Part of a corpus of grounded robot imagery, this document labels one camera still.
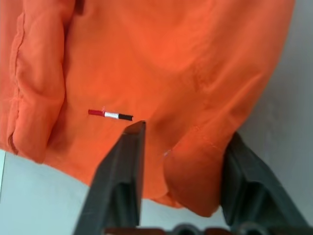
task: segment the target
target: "orange cloth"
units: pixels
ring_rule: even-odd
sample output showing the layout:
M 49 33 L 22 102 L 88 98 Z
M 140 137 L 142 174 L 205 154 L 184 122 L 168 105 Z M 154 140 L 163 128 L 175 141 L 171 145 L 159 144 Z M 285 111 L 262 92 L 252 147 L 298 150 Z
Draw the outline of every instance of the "orange cloth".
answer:
M 86 184 L 147 121 L 145 198 L 210 216 L 223 152 L 269 80 L 292 0 L 0 0 L 0 147 Z

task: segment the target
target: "white background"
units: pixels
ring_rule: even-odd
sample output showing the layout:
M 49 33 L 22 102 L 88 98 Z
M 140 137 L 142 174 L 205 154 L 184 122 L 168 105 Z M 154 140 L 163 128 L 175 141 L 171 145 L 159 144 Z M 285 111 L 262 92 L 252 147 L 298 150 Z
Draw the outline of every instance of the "white background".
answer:
M 280 64 L 240 132 L 273 169 L 313 224 L 313 1 L 296 3 Z M 48 166 L 7 154 L 0 198 L 0 234 L 69 235 L 88 188 Z M 143 201 L 143 226 L 225 226 L 210 219 Z

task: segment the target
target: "orange garment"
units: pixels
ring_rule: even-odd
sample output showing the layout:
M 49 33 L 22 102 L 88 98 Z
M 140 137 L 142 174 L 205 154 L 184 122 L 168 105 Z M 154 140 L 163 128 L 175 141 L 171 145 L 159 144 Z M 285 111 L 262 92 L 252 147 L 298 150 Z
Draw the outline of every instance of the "orange garment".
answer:
M 146 120 L 145 198 L 210 216 L 292 0 L 0 0 L 0 147 L 89 184 Z

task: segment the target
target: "red tip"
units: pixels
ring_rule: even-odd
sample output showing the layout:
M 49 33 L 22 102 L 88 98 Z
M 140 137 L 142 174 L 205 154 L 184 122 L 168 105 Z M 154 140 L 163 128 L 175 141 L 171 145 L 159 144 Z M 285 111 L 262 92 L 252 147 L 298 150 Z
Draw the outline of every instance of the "red tip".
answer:
M 90 114 L 90 115 L 97 115 L 97 116 L 102 116 L 103 117 L 103 112 L 100 111 L 100 110 L 89 109 L 88 110 L 88 114 Z

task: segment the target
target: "white band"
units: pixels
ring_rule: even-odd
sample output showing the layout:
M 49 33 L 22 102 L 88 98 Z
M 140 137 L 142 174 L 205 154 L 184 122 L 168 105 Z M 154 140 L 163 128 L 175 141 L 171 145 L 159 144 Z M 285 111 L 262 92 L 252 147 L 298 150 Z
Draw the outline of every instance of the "white band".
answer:
M 114 113 L 105 112 L 105 113 L 104 113 L 104 116 L 105 116 L 105 117 L 108 117 L 108 118 L 115 118 L 115 119 L 118 119 L 118 114 L 114 114 Z

